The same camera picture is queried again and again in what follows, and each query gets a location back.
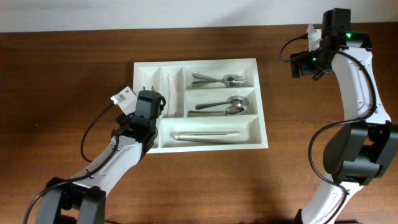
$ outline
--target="brown tabletop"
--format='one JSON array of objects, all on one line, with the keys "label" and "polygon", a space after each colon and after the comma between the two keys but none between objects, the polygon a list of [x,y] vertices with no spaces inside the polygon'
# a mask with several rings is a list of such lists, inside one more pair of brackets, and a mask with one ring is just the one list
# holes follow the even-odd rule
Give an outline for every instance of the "brown tabletop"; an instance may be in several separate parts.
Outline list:
[{"label": "brown tabletop", "polygon": [[[293,79],[280,48],[306,26],[107,30],[0,34],[0,223],[20,223],[52,177],[69,178],[87,163],[81,137],[121,85],[133,62],[257,58],[268,149],[148,154],[106,199],[106,219],[121,223],[249,223],[293,219],[321,180],[307,147],[322,126],[343,119],[337,79]],[[373,72],[391,119],[398,122],[398,23],[356,24],[374,47]],[[307,50],[301,40],[285,57]],[[109,143],[119,109],[89,133],[86,154]],[[323,172],[325,144],[315,143]],[[34,208],[30,222],[36,216]],[[398,160],[355,195],[338,220],[396,223]]]}]

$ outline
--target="spoon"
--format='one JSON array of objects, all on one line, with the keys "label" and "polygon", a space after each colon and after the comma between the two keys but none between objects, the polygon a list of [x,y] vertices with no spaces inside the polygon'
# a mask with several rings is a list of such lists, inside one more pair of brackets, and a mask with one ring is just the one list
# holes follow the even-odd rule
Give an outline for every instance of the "spoon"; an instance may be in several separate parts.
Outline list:
[{"label": "spoon", "polygon": [[188,116],[225,116],[225,115],[241,115],[246,111],[240,106],[229,106],[225,111],[189,111]]},{"label": "spoon", "polygon": [[247,106],[249,104],[249,100],[244,96],[231,96],[225,102],[196,105],[195,109],[200,110],[203,108],[209,108],[211,106],[218,106],[223,104],[231,104],[234,106],[242,107],[242,106]]}]

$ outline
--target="fork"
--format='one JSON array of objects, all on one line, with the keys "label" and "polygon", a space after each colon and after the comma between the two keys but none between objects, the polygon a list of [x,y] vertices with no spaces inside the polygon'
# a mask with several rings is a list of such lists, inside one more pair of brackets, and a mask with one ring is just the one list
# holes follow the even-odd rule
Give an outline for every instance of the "fork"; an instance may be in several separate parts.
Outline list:
[{"label": "fork", "polygon": [[202,79],[207,80],[207,81],[192,82],[192,84],[191,84],[192,86],[204,85],[204,84],[209,84],[209,83],[213,83],[213,82],[224,83],[224,85],[227,87],[242,87],[242,86],[244,86],[243,77],[240,75],[224,75],[223,79],[220,79],[220,80],[211,78],[211,77],[207,77],[204,75],[200,75],[197,73],[192,74],[192,76],[194,76],[195,78],[202,78]]}]

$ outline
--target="utensil organizer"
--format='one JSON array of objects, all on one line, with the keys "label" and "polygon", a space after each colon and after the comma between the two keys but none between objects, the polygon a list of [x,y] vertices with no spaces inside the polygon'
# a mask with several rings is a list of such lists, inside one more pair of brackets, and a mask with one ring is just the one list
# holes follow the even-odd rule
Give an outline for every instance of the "utensil organizer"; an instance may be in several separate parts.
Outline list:
[{"label": "utensil organizer", "polygon": [[[210,83],[192,87],[192,81],[200,81],[192,77],[193,73],[217,79],[222,79],[226,74],[241,75],[244,77],[245,85],[239,88],[227,88],[223,83]],[[175,83],[173,118],[167,116],[169,76]],[[156,122],[158,136],[154,147],[148,153],[268,148],[255,58],[134,63],[133,90],[135,94],[144,87],[150,90],[152,86],[155,91],[165,97],[166,105]],[[194,118],[187,116],[190,110],[195,110],[197,104],[226,101],[230,96],[235,95],[244,96],[249,100],[243,115]],[[230,105],[219,105],[201,111],[224,111],[228,106]],[[239,135],[203,137],[236,144],[177,141],[172,137],[173,133],[208,131],[239,131]]]}]

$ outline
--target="black cable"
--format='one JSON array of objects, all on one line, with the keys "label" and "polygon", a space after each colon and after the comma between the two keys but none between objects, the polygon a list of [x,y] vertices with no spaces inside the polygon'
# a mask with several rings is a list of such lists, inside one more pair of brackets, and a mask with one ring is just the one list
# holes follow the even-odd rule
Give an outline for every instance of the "black cable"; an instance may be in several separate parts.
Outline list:
[{"label": "black cable", "polygon": [[[290,40],[289,42],[287,42],[287,43],[282,47],[282,50],[280,51],[280,54],[279,54],[279,58],[280,58],[281,61],[283,61],[283,62],[291,62],[291,61],[298,60],[298,59],[301,59],[301,58],[304,58],[304,57],[307,57],[307,56],[309,56],[309,55],[312,55],[312,54],[315,54],[315,53],[318,53],[318,52],[321,52],[321,51],[322,51],[322,49],[318,49],[318,50],[314,50],[314,51],[311,51],[311,52],[308,52],[308,53],[299,55],[299,56],[297,56],[297,57],[294,57],[294,58],[291,58],[291,59],[288,59],[288,60],[284,60],[284,59],[282,58],[282,52],[283,52],[283,50],[285,49],[285,47],[286,47],[289,43],[291,43],[291,42],[293,42],[293,41],[295,41],[295,40],[299,40],[299,39],[304,39],[304,35]],[[331,184],[331,185],[333,185],[333,186],[335,186],[335,187],[338,187],[338,188],[340,188],[340,189],[343,191],[343,198],[341,199],[341,202],[340,202],[339,206],[337,207],[337,209],[335,210],[335,212],[331,215],[331,217],[329,217],[329,219],[328,219],[324,224],[330,222],[332,219],[334,219],[334,218],[336,217],[337,213],[341,210],[342,206],[345,204],[345,201],[346,201],[346,199],[347,199],[347,196],[348,196],[349,192],[348,192],[348,190],[347,190],[345,187],[343,187],[342,185],[336,184],[336,183],[334,183],[333,181],[328,180],[326,177],[322,176],[321,173],[319,173],[319,171],[318,171],[317,168],[315,167],[315,164],[313,163],[313,159],[312,159],[312,147],[313,147],[313,143],[315,142],[315,140],[316,140],[316,138],[318,137],[318,135],[320,135],[322,132],[326,131],[327,129],[330,129],[330,128],[333,128],[333,127],[336,127],[336,126],[340,126],[340,125],[353,124],[353,123],[365,121],[366,119],[370,118],[370,117],[373,115],[373,113],[376,111],[376,109],[377,109],[377,106],[376,106],[376,91],[375,91],[375,88],[374,88],[374,85],[373,85],[371,76],[370,76],[370,74],[368,73],[368,71],[366,70],[365,66],[362,65],[361,62],[358,61],[356,58],[354,58],[353,56],[351,56],[351,55],[349,55],[349,54],[346,54],[346,53],[344,53],[344,52],[335,51],[335,50],[326,50],[326,51],[327,51],[327,52],[330,52],[330,53],[340,54],[340,55],[342,55],[342,56],[345,56],[345,57],[349,58],[350,60],[352,60],[353,62],[355,62],[355,63],[358,65],[358,67],[363,71],[363,73],[364,73],[364,75],[365,75],[365,77],[366,77],[366,79],[367,79],[367,81],[368,81],[368,84],[369,84],[369,86],[370,86],[371,94],[372,94],[372,102],[373,102],[373,103],[371,104],[371,108],[369,109],[369,113],[368,113],[366,116],[363,116],[363,117],[361,117],[361,118],[356,118],[356,119],[347,120],[347,121],[340,121],[340,122],[337,122],[337,123],[332,123],[332,124],[329,124],[329,125],[327,125],[327,126],[321,128],[321,129],[319,129],[319,130],[312,136],[311,141],[310,141],[310,144],[308,145],[308,160],[310,161],[310,165],[311,165],[311,168],[312,168],[312,170],[314,171],[314,173],[315,173],[319,178],[321,178],[321,180],[323,180],[323,181],[325,181],[326,183]]]},{"label": "black cable", "polygon": [[118,145],[119,145],[119,136],[114,134],[114,136],[116,137],[116,142],[115,145],[112,149],[112,152],[109,154],[109,156],[93,171],[88,172],[86,175],[81,176],[81,177],[76,177],[76,178],[72,178],[72,179],[67,179],[61,183],[57,183],[55,185],[52,185],[50,187],[45,188],[44,190],[42,190],[39,194],[37,194],[37,196],[33,199],[33,201],[31,201],[31,203],[29,204],[29,206],[27,207],[27,210],[25,212],[25,216],[24,216],[24,221],[23,224],[27,224],[27,221],[29,219],[29,215],[30,212],[32,211],[33,206],[36,204],[36,202],[43,197],[43,195],[45,195],[46,193],[48,193],[49,191],[56,189],[57,187],[61,187],[63,185],[66,184],[70,184],[72,182],[76,182],[76,181],[80,181],[80,180],[84,180],[86,178],[91,177],[92,175],[96,174],[103,166],[105,166],[105,164],[107,162],[109,162],[109,160],[113,157],[113,155],[116,153],[116,151],[118,150]]},{"label": "black cable", "polygon": [[104,116],[104,114],[106,114],[106,112],[108,112],[112,107],[114,106],[114,103],[111,103],[89,126],[88,126],[88,128],[87,128],[87,130],[86,130],[86,132],[85,132],[85,134],[83,135],[83,139],[81,139],[81,143],[80,143],[80,153],[81,153],[81,156],[82,156],[82,158],[85,160],[85,161],[87,161],[87,162],[93,162],[92,160],[89,160],[86,156],[85,156],[85,153],[84,153],[84,151],[83,151],[83,145],[84,145],[84,143],[85,143],[85,139],[86,139],[86,136],[87,136],[87,134],[88,134],[88,132],[90,131],[90,129],[94,126],[94,124],[95,123],[97,123],[97,121],[102,117],[102,116]]}]

